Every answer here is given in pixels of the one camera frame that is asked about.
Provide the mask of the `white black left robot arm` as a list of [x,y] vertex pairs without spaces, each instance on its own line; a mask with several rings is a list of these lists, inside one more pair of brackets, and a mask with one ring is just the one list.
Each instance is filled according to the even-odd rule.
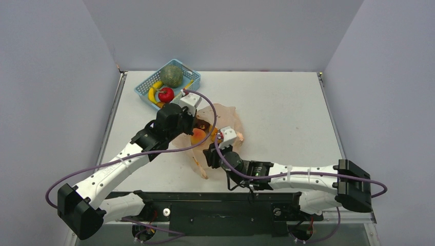
[[57,191],[57,214],[80,239],[93,236],[104,223],[136,216],[147,220],[153,206],[138,193],[108,198],[109,194],[137,169],[161,153],[170,153],[169,144],[181,134],[193,133],[197,106],[187,102],[165,104],[156,118],[139,130],[109,163],[71,186]]

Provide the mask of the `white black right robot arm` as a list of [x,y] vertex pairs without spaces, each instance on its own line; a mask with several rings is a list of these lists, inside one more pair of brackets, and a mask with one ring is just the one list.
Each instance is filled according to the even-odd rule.
[[207,165],[224,169],[237,187],[255,191],[296,190],[298,198],[289,205],[289,212],[296,219],[319,215],[334,207],[359,213],[372,211],[370,175],[348,159],[330,166],[295,167],[243,160],[232,146],[218,149],[211,144],[203,153]]

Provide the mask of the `orange translucent plastic bag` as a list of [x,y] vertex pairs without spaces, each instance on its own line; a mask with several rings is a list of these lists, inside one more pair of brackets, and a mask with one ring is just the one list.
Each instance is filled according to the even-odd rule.
[[193,172],[202,179],[215,178],[217,169],[207,166],[203,151],[207,150],[209,145],[213,143],[219,129],[231,127],[235,130],[237,134],[233,144],[235,151],[240,150],[244,143],[244,128],[236,107],[227,107],[221,104],[214,104],[214,107],[217,113],[217,122],[214,128],[212,128],[214,122],[213,110],[210,106],[207,106],[197,111],[193,135],[182,134],[172,141],[172,144],[177,149],[182,149],[193,146],[204,138],[207,138],[201,145],[184,152],[188,156],[189,165]]

